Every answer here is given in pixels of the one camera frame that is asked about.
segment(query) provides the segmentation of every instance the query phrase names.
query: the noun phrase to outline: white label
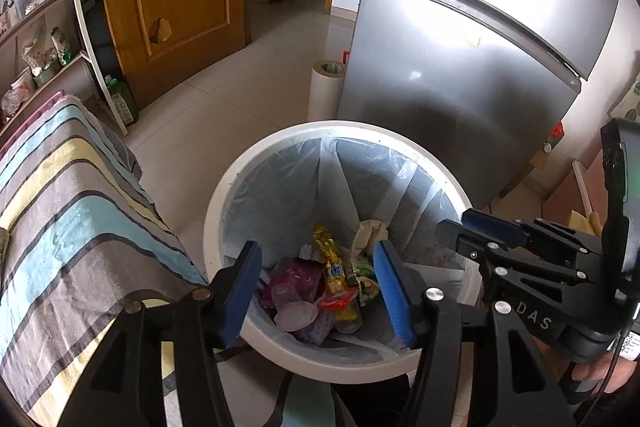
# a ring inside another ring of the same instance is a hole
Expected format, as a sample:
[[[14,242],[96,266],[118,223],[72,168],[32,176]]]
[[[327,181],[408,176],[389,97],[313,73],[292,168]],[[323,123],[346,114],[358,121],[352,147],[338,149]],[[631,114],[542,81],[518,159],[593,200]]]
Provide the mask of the white label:
[[[631,331],[622,342],[620,356],[627,360],[635,360],[640,355],[640,335]]]
[[[122,120],[122,123],[126,125],[127,123],[133,122],[133,115],[129,110],[129,106],[127,102],[124,101],[124,98],[121,97],[119,92],[115,92],[111,95],[111,99],[113,100],[113,105],[116,106],[116,111]]]

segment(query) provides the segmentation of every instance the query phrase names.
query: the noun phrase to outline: roll of tape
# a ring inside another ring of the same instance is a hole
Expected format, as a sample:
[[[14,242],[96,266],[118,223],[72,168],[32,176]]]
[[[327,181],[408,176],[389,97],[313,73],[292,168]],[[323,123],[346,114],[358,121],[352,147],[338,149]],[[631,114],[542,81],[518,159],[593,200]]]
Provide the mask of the roll of tape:
[[[335,120],[347,66],[336,60],[318,60],[311,71],[306,121]]]

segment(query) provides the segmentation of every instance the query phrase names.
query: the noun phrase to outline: refrigerator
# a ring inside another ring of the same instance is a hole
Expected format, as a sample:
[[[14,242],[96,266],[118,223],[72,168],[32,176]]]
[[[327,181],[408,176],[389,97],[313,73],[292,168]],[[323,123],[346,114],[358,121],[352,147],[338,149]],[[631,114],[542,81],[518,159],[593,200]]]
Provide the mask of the refrigerator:
[[[338,118],[433,153],[484,208],[587,82],[618,0],[360,0]]]

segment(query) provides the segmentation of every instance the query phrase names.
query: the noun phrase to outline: bucket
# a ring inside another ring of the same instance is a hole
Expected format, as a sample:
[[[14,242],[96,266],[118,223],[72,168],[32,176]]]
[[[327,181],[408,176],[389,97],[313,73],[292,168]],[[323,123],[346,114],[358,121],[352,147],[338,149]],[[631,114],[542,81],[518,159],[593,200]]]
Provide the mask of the bucket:
[[[222,176],[204,226],[207,272],[213,279],[248,240],[260,244],[270,269],[312,243],[315,221],[350,247],[360,221],[379,219],[405,264],[429,286],[472,305],[481,284],[476,264],[434,237],[437,222],[460,220],[470,206],[451,173],[399,134],[349,121],[297,125],[247,149]],[[356,333],[315,346],[279,330],[254,298],[241,336],[271,362],[315,380],[368,383],[414,370],[420,351],[401,346],[383,299],[362,315]]]

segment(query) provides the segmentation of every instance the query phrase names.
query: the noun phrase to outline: gold wrapper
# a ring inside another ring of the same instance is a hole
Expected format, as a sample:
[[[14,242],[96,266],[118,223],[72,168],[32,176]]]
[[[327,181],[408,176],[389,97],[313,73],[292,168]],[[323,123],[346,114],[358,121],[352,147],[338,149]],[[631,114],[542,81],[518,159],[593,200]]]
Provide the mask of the gold wrapper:
[[[320,250],[320,258],[324,263],[324,275],[326,286],[331,293],[336,293],[347,288],[347,279],[344,275],[342,260],[338,254],[334,238],[322,223],[314,224],[314,241]]]

